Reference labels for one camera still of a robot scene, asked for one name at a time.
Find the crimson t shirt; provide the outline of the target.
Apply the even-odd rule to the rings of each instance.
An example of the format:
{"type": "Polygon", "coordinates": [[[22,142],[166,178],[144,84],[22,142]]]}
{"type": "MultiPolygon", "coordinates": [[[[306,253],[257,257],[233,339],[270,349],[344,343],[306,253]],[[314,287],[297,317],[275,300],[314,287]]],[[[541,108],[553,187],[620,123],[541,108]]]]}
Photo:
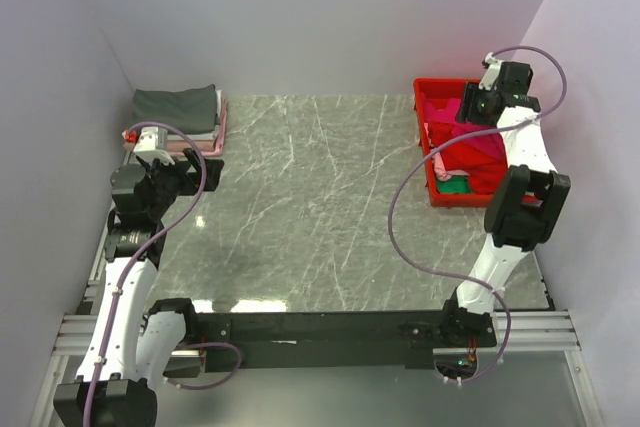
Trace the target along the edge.
{"type": "Polygon", "coordinates": [[[458,98],[427,99],[424,103],[424,119],[427,123],[455,124],[461,100],[458,98]]]}

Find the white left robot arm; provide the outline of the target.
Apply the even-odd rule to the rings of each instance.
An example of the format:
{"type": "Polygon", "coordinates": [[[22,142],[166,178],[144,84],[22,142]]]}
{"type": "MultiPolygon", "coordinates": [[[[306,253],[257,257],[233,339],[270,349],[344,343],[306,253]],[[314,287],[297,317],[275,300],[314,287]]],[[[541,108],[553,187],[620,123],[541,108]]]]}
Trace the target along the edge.
{"type": "Polygon", "coordinates": [[[110,177],[114,203],[107,222],[104,292],[84,359],[53,406],[65,426],[152,426],[156,389],[175,348],[200,335],[192,302],[161,300],[145,307],[159,270],[166,228],[162,218],[179,196],[197,200],[216,190],[223,161],[193,150],[168,165],[142,159],[110,177]]]}

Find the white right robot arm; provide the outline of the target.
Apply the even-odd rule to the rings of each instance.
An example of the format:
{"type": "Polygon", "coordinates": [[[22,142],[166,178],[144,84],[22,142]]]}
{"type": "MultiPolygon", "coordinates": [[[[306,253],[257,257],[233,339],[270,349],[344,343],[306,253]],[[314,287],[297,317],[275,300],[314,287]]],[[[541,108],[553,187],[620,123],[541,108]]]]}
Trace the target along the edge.
{"type": "Polygon", "coordinates": [[[506,281],[529,252],[548,241],[571,187],[547,153],[540,104],[528,94],[531,67],[492,56],[484,66],[482,79],[465,88],[458,120],[498,128],[507,171],[486,208],[487,236],[470,277],[443,307],[439,334],[452,346],[489,332],[506,281]]]}

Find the pink folded shirt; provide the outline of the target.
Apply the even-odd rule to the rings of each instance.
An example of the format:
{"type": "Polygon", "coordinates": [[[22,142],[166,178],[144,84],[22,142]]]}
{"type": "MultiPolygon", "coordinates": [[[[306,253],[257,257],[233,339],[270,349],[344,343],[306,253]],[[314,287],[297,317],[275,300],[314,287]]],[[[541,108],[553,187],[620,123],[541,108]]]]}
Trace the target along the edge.
{"type": "MultiPolygon", "coordinates": [[[[219,156],[223,152],[227,126],[228,103],[220,90],[217,95],[218,123],[211,133],[190,134],[189,138],[196,144],[205,157],[219,156]]],[[[180,156],[190,144],[182,137],[167,132],[167,151],[171,156],[180,156]]]]}

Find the red plastic bin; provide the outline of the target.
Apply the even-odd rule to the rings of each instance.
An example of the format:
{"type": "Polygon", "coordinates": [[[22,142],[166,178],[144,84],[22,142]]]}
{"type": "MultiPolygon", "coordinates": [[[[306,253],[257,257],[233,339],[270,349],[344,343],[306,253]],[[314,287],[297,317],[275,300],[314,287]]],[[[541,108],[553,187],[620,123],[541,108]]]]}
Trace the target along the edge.
{"type": "Polygon", "coordinates": [[[413,82],[415,94],[415,107],[418,127],[419,144],[425,156],[430,159],[425,163],[426,188],[429,202],[433,207],[453,208],[484,208],[486,207],[494,192],[491,195],[444,195],[436,189],[436,176],[433,170],[432,158],[439,151],[450,147],[458,141],[470,139],[472,137],[498,134],[489,133],[486,127],[476,126],[470,123],[446,124],[438,122],[427,123],[424,119],[424,103],[427,99],[462,99],[465,79],[437,79],[418,78],[413,82]]]}

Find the red t shirt in bin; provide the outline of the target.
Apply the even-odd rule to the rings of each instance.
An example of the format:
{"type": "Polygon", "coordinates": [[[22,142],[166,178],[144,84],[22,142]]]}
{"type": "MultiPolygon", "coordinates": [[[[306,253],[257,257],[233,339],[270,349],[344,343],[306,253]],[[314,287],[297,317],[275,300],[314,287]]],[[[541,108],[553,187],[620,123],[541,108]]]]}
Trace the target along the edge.
{"type": "Polygon", "coordinates": [[[448,169],[469,173],[467,178],[474,194],[493,194],[507,171],[506,152],[499,134],[464,139],[438,153],[448,169]]]}

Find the pink garment in bin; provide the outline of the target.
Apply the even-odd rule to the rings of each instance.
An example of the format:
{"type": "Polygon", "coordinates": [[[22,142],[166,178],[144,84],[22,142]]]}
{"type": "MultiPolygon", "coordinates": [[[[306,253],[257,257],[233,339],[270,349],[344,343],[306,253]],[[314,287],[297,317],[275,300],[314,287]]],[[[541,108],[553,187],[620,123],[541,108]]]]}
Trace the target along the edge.
{"type": "Polygon", "coordinates": [[[448,169],[440,153],[436,153],[432,158],[433,170],[436,178],[442,182],[450,180],[452,177],[468,177],[469,173],[460,169],[448,169]]]}

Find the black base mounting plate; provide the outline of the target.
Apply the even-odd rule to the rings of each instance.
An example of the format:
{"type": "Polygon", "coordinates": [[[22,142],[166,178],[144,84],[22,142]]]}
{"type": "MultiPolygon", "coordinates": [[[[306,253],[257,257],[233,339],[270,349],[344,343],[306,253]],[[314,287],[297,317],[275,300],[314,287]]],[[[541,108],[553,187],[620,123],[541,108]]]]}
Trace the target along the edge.
{"type": "Polygon", "coordinates": [[[441,311],[197,313],[185,319],[185,345],[203,348],[204,371],[401,365],[431,369],[437,349],[495,347],[492,319],[465,327],[441,311]]]}

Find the aluminium frame rail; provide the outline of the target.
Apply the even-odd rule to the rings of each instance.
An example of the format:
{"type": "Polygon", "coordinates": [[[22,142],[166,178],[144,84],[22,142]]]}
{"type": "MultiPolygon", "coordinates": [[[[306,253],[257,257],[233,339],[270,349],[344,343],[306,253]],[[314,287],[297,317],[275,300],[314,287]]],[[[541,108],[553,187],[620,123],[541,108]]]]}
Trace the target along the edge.
{"type": "MultiPolygon", "coordinates": [[[[65,315],[51,355],[83,357],[89,347],[96,315],[65,315]]],[[[581,351],[573,319],[567,310],[511,313],[507,350],[513,352],[581,351]]]]}

